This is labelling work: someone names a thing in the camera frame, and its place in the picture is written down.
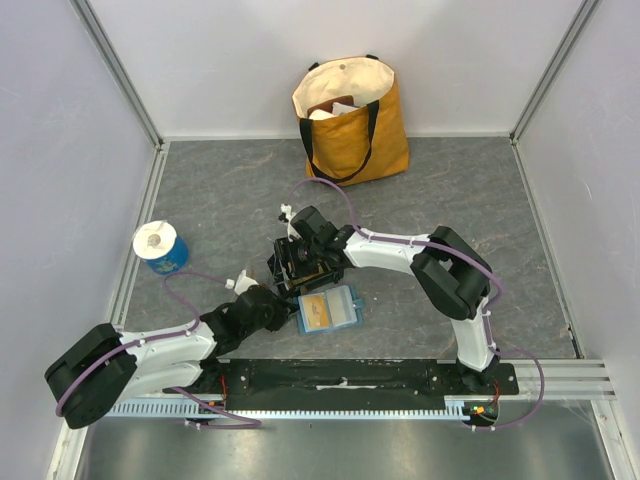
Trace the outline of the black plastic tray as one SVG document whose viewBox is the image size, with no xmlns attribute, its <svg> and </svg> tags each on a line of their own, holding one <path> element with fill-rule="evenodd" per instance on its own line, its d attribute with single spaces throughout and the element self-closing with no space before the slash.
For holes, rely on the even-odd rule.
<svg viewBox="0 0 640 480">
<path fill-rule="evenodd" d="M 305 295 L 331 283 L 338 283 L 344 276 L 345 263 L 343 262 L 343 258 L 335 252 L 315 251 L 301 239 L 289 242 L 286 237 L 276 239 L 274 241 L 274 248 L 275 247 L 286 247 L 288 250 L 288 261 L 286 266 L 288 270 L 289 283 L 286 287 L 298 290 L 298 296 Z M 271 258 L 272 256 L 267 260 L 270 272 Z M 293 287 L 290 285 L 291 276 L 299 272 L 299 264 L 303 261 L 316 261 L 321 263 L 323 273 L 306 284 Z"/>
</svg>

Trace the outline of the teal leather card holder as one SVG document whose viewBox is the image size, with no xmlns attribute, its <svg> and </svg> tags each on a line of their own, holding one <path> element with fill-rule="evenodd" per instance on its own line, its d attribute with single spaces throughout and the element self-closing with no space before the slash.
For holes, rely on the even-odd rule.
<svg viewBox="0 0 640 480">
<path fill-rule="evenodd" d="M 323 292 L 316 292 L 306 295 L 324 295 L 330 315 L 331 326 L 322 331 L 306 332 L 303 328 L 303 317 L 301 310 L 296 318 L 299 332 L 301 335 L 311 335 L 316 333 L 325 333 L 344 328 L 353 327 L 363 322 L 362 310 L 364 301 L 358 297 L 356 290 L 347 285 L 331 288 Z M 298 296 L 300 309 L 300 298 L 306 295 Z"/>
</svg>

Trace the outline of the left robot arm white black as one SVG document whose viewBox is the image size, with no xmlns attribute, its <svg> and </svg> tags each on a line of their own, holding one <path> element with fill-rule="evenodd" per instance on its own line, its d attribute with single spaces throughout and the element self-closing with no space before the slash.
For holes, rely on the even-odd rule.
<svg viewBox="0 0 640 480">
<path fill-rule="evenodd" d="M 93 327 L 45 371 L 55 414 L 71 429 L 89 426 L 116 404 L 173 387 L 201 393 L 220 380 L 217 358 L 260 330 L 280 330 L 298 305 L 253 285 L 194 320 L 150 332 Z"/>
</svg>

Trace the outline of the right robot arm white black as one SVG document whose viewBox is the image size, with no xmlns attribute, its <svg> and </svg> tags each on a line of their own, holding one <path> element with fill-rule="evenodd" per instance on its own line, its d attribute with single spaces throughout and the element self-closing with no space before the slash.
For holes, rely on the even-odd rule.
<svg viewBox="0 0 640 480">
<path fill-rule="evenodd" d="M 353 225 L 336 227 L 313 206 L 294 212 L 280 207 L 285 236 L 274 242 L 268 264 L 283 297 L 338 283 L 348 269 L 377 268 L 413 276 L 454 329 L 458 381 L 467 392 L 483 392 L 499 363 L 487 334 L 491 268 L 451 228 L 403 236 Z"/>
</svg>

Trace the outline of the blue patterned cup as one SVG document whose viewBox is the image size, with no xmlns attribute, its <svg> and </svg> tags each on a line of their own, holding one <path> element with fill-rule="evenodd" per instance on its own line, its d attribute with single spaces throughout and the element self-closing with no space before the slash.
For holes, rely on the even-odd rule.
<svg viewBox="0 0 640 480">
<path fill-rule="evenodd" d="M 180 271 L 189 260 L 189 249 L 184 239 L 177 236 L 171 249 L 157 259 L 145 260 L 144 263 L 158 275 L 169 275 Z"/>
</svg>

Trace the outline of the white toilet paper roll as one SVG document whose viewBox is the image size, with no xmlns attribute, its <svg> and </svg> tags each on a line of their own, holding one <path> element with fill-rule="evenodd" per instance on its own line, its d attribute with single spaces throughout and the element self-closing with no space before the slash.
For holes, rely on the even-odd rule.
<svg viewBox="0 0 640 480">
<path fill-rule="evenodd" d="M 166 220 L 141 225 L 134 233 L 132 247 L 142 260 L 156 260 L 166 256 L 178 237 L 176 229 Z"/>
</svg>

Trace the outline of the white items in bag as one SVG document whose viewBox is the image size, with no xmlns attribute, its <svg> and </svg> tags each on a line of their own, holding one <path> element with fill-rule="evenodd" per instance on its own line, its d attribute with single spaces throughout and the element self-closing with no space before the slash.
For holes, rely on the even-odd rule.
<svg viewBox="0 0 640 480">
<path fill-rule="evenodd" d="M 358 110 L 357 106 L 339 102 L 325 103 L 314 107 L 308 114 L 310 120 L 326 120 Z"/>
</svg>

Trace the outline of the orange tote bag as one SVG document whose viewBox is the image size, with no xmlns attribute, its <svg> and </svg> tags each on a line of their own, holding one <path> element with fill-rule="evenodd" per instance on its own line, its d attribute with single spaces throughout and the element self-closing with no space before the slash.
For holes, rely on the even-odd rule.
<svg viewBox="0 0 640 480">
<path fill-rule="evenodd" d="M 310 120 L 310 107 L 351 95 L 358 110 Z M 314 63 L 292 94 L 306 174 L 341 186 L 377 180 L 409 168 L 398 79 L 373 55 Z"/>
</svg>

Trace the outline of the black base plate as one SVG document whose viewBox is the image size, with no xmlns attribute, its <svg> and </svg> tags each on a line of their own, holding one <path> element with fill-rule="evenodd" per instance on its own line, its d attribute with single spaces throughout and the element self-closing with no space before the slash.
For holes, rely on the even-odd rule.
<svg viewBox="0 0 640 480">
<path fill-rule="evenodd" d="M 231 359 L 205 362 L 192 394 L 224 394 L 231 410 L 440 409 L 446 396 L 519 393 L 514 366 L 485 379 L 434 359 Z"/>
</svg>

